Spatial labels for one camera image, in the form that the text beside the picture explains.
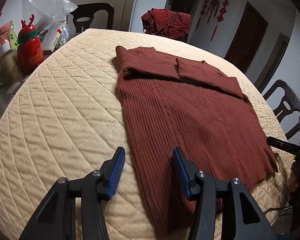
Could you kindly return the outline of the black chair behind table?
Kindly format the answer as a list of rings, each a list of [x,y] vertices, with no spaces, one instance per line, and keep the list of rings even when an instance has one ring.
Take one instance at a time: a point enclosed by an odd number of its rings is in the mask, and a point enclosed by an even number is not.
[[[94,20],[94,16],[98,11],[106,11],[108,14],[106,29],[113,28],[115,9],[109,3],[88,3],[80,4],[77,8],[70,12],[73,16],[72,22],[75,26],[76,33],[82,33],[90,28]]]

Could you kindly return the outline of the pink green snack packet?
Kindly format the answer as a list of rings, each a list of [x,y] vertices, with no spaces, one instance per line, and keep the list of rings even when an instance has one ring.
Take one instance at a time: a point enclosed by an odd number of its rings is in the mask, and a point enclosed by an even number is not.
[[[13,21],[9,21],[0,27],[0,46],[6,42],[10,44],[11,49],[17,50],[18,38],[14,31]]]

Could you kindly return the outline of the glass jar white lid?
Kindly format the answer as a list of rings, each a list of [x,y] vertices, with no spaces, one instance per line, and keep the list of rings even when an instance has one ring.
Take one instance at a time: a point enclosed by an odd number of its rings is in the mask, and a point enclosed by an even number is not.
[[[18,66],[17,51],[11,49],[7,41],[0,46],[0,87],[8,87],[23,81],[23,74]]]

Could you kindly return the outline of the clear plastic bag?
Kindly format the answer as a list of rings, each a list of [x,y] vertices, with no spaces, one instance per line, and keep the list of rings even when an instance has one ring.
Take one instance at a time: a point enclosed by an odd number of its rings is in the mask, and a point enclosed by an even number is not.
[[[23,19],[34,15],[33,24],[39,33],[54,22],[64,21],[76,9],[77,5],[70,0],[22,0]]]

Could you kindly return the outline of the white medicine box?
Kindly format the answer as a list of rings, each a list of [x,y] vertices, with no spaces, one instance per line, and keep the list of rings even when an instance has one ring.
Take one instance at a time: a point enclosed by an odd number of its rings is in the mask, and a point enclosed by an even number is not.
[[[54,51],[65,24],[65,21],[58,21],[50,25],[42,41],[43,51]]]

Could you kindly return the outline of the red black checkered cloth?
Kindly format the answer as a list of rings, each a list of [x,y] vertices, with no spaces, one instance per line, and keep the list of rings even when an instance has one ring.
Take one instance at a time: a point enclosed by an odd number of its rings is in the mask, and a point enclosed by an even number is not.
[[[153,8],[141,16],[141,22],[146,34],[183,40],[190,32],[192,15]]]

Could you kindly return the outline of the red reindeer thermos bottle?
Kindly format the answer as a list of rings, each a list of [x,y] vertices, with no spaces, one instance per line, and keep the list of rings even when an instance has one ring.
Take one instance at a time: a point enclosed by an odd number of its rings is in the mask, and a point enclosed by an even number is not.
[[[20,71],[24,76],[31,74],[44,61],[42,44],[33,22],[34,14],[31,15],[28,24],[21,20],[21,30],[18,33],[17,56]]]

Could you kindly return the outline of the red chinese knot decorations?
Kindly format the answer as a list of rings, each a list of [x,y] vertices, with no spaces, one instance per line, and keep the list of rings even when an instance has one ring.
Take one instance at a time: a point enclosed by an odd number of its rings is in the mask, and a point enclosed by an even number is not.
[[[209,24],[211,18],[215,18],[217,23],[212,32],[210,42],[213,40],[215,36],[219,23],[224,21],[224,14],[227,13],[226,7],[228,5],[229,5],[229,0],[224,0],[222,3],[220,2],[220,0],[204,0],[204,4],[202,5],[195,29],[198,30],[200,22],[204,16],[207,17],[207,22],[206,22],[207,24]]]

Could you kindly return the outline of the rust red knit sweater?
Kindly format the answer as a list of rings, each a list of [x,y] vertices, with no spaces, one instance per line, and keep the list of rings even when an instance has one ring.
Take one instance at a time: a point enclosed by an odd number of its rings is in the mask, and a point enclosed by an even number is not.
[[[117,91],[146,210],[159,238],[188,227],[194,204],[171,168],[182,149],[198,168],[249,189],[277,172],[257,115],[235,77],[154,48],[116,47]]]

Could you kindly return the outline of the black chair at right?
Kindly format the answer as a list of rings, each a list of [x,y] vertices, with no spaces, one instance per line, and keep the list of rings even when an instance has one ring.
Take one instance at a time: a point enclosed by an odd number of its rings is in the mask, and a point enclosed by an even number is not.
[[[273,83],[273,85],[266,91],[263,98],[268,100],[268,98],[278,88],[282,88],[284,90],[284,96],[281,98],[279,105],[273,110],[273,112],[277,117],[278,122],[281,122],[285,117],[293,114],[294,112],[300,113],[300,99],[291,87],[281,79],[278,79]],[[286,139],[289,140],[298,132],[300,132],[300,116],[299,122],[285,134]]]

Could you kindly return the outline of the beige quilted table cover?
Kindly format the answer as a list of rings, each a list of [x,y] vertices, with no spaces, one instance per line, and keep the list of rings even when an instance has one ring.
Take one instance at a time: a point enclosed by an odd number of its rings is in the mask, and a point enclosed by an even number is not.
[[[285,139],[272,109],[233,64],[168,38],[88,29],[49,56],[23,83],[0,119],[0,231],[18,239],[60,177],[82,178],[128,147],[115,95],[115,49],[153,47],[204,60],[237,79],[267,136]]]

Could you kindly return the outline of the dark wooden door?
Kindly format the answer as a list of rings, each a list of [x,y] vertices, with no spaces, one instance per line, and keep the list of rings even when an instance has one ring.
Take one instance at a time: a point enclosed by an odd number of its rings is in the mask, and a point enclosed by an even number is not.
[[[268,22],[247,1],[240,23],[224,59],[245,73],[263,40]]]

